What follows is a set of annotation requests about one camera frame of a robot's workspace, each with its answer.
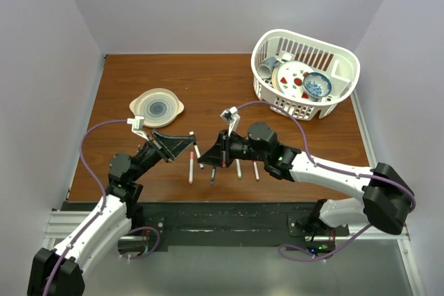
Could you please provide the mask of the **blue pen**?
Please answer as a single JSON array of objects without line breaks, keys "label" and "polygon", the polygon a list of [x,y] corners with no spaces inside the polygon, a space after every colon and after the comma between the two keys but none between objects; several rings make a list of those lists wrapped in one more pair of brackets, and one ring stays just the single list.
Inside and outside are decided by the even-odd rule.
[{"label": "blue pen", "polygon": [[216,167],[213,166],[212,172],[211,172],[211,177],[210,177],[210,185],[211,186],[214,186],[214,184],[215,184],[215,177],[216,177]]}]

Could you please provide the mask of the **white pen pink end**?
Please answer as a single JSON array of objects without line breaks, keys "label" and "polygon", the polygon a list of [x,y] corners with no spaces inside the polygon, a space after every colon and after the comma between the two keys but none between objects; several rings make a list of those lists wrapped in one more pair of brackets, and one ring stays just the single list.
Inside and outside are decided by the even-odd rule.
[{"label": "white pen pink end", "polygon": [[194,182],[194,152],[190,152],[189,154],[189,184],[193,184]]}]

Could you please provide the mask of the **white pen green tip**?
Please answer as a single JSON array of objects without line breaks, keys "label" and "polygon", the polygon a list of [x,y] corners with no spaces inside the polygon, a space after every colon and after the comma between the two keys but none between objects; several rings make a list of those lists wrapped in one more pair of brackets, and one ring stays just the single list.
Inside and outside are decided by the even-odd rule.
[{"label": "white pen green tip", "polygon": [[237,177],[238,177],[238,179],[241,179],[242,178],[242,172],[241,172],[240,160],[236,159],[235,160],[235,164],[236,164],[236,170],[237,170]]}]

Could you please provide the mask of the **white pen red tip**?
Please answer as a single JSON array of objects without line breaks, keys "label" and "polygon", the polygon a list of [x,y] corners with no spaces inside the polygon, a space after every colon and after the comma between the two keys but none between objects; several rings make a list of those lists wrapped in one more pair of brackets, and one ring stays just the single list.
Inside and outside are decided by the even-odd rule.
[{"label": "white pen red tip", "polygon": [[257,182],[260,181],[260,176],[259,176],[259,169],[258,169],[258,165],[256,161],[253,161],[253,170],[254,170],[254,174],[255,174],[255,180]]}]

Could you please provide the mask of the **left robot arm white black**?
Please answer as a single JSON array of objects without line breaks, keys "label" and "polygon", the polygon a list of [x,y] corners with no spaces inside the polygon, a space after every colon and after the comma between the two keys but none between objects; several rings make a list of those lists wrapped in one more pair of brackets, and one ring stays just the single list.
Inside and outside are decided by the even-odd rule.
[{"label": "left robot arm white black", "polygon": [[95,208],[66,238],[33,257],[27,295],[82,295],[89,274],[125,235],[145,229],[138,179],[158,162],[171,163],[196,143],[194,134],[170,136],[152,130],[135,155],[110,160],[108,186]]}]

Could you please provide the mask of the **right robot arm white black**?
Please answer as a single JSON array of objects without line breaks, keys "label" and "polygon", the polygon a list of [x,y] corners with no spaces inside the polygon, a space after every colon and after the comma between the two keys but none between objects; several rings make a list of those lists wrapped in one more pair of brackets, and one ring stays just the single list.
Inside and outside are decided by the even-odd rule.
[{"label": "right robot arm white black", "polygon": [[399,235],[414,208],[413,191],[392,166],[358,167],[310,157],[281,143],[264,122],[252,124],[245,137],[221,131],[198,161],[225,168],[236,159],[262,162],[264,170],[278,180],[316,184],[346,194],[345,200],[319,200],[308,222],[319,236],[333,227],[355,223]]}]

